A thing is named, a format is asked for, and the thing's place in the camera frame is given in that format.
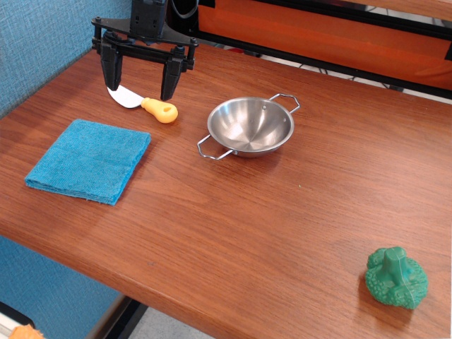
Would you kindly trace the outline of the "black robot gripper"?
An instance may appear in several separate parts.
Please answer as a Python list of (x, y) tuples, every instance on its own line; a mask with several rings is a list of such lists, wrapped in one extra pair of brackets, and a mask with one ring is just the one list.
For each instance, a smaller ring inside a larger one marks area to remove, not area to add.
[(164, 64), (160, 99), (172, 98), (182, 72), (194, 68), (198, 43), (168, 26), (166, 14), (166, 1), (133, 1), (129, 18), (92, 19), (93, 49), (110, 90), (121, 82), (122, 57), (131, 57)]

